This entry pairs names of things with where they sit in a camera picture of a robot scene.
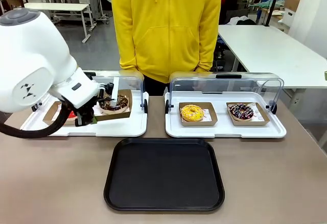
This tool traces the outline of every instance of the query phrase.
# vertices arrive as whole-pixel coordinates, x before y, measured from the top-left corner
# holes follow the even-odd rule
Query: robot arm
[[[40,131],[0,125],[11,136],[36,138],[57,131],[71,111],[78,126],[92,122],[98,84],[77,66],[59,31],[41,12],[17,9],[0,17],[0,111],[17,112],[36,104],[47,92],[63,103],[57,120]]]

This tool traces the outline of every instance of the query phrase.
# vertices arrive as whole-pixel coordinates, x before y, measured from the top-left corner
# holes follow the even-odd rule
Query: hoodie pocket
[[[171,73],[194,71],[199,64],[199,40],[189,27],[171,27]]]
[[[168,27],[149,28],[135,45],[136,65],[145,74],[168,75]]]

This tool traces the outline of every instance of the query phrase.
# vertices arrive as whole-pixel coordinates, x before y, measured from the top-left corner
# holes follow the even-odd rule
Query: robot logo
[[[30,89],[32,88],[34,84],[32,84],[31,86],[29,84],[24,84],[21,86],[21,89],[23,88],[26,88],[26,92],[27,92],[27,95],[23,97],[23,99],[25,99],[26,97],[32,95],[33,97],[36,97],[36,95],[34,95],[33,93],[30,93]]]

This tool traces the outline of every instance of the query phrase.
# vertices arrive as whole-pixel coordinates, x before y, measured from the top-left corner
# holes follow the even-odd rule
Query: white tray
[[[211,102],[215,108],[218,122],[213,127],[183,127],[179,115],[178,104],[183,102]],[[227,102],[257,102],[265,109],[266,102],[255,92],[223,92],[205,94],[194,91],[174,91],[172,104],[174,107],[166,114],[166,132],[172,137],[242,137],[242,138],[282,138],[286,129],[276,115],[268,109],[270,119],[265,126],[234,126],[227,112]]]
[[[63,126],[51,136],[110,136],[110,137],[137,137],[147,129],[148,114],[142,111],[140,91],[132,91],[133,103],[129,118],[120,118],[107,121],[100,121],[94,125],[81,127]],[[149,104],[148,93],[143,94]],[[42,106],[33,112],[24,124],[21,130],[40,130],[48,125],[43,122],[43,118],[54,101],[55,97],[46,95],[42,100]]]

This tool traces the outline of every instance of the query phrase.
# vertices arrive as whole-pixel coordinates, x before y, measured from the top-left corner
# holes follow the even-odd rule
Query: zipper
[[[168,79],[171,72],[171,48],[170,48],[170,0],[168,0]]]

